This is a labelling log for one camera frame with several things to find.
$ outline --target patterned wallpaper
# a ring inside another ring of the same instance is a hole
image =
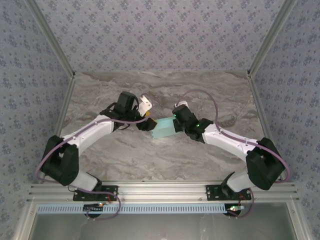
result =
[[[320,239],[319,0],[298,0],[254,79],[312,234]]]
[[[0,239],[11,239],[69,77],[23,0],[0,1]]]
[[[246,70],[283,0],[37,0],[75,71]]]

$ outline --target aluminum frame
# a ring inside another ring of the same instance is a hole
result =
[[[286,20],[296,3],[297,0],[284,0],[258,52],[252,60],[251,66],[249,67],[250,77],[253,78],[257,73],[259,67],[266,58],[267,53],[269,52],[272,44],[276,40],[278,33],[281,31],[283,25],[286,23]]]
[[[258,116],[260,118],[261,126],[264,135],[269,138],[270,140],[273,140],[273,136],[271,134],[270,127],[268,125],[267,117],[264,111],[264,107],[262,105],[261,99],[259,97],[259,93],[257,90],[256,83],[251,75],[248,76],[249,85],[251,88],[253,100],[258,112]],[[281,174],[281,179],[284,179],[286,176],[284,173]],[[307,223],[307,218],[304,214],[302,205],[300,202],[288,202],[287,207],[290,213],[291,221],[295,230],[295,233],[297,235],[297,238],[300,239],[306,239],[306,240],[313,240],[313,236],[311,234],[309,225]]]
[[[61,63],[63,69],[67,73],[68,77],[72,77],[74,71],[67,59],[67,56],[65,55],[61,46],[59,45],[57,38],[55,37],[54,33],[50,29],[49,24],[47,23],[46,18],[42,13],[39,5],[36,3],[35,0],[24,0],[24,2],[26,6],[29,8],[31,14],[33,15],[34,20],[36,21],[39,28],[41,29],[47,42],[50,44],[51,49],[53,50],[54,54],[58,58],[59,62]]]
[[[207,201],[206,185],[218,185],[221,181],[104,181],[103,185],[117,185],[123,204],[217,204],[236,201]],[[294,183],[274,184],[269,191],[252,188],[254,200],[259,203],[287,203],[291,221],[298,240],[309,240],[305,234],[301,210],[296,207],[299,195]],[[18,223],[15,240],[27,240],[37,215],[39,204],[74,204],[73,193],[60,184],[33,184],[27,196],[22,217]]]

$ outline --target floor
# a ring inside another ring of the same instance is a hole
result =
[[[92,121],[116,102],[122,91],[148,93],[152,116],[172,116],[174,103],[190,89],[204,89],[216,99],[223,128],[260,139],[263,131],[245,72],[109,72],[77,73],[61,135]],[[198,118],[215,118],[213,103],[202,93],[186,101]],[[80,156],[80,168],[101,180],[223,180],[245,168],[244,162],[218,147],[192,141],[184,133],[152,139],[131,126],[101,138]]]

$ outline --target gray marble tabletop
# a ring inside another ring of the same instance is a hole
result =
[[[234,71],[77,73],[61,135],[92,121],[122,91],[148,93],[155,102],[152,116],[161,119],[172,117],[174,103],[195,88],[216,99],[223,128],[249,138],[263,136],[246,74]],[[205,94],[190,93],[185,100],[198,119],[214,120],[214,105]],[[101,180],[223,180],[245,168],[245,163],[184,133],[152,139],[150,132],[132,125],[87,148],[80,156],[80,168]]]

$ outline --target teal block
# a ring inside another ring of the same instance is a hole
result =
[[[152,138],[159,139],[177,134],[173,120],[176,119],[174,116],[157,119],[157,125],[151,130]]]

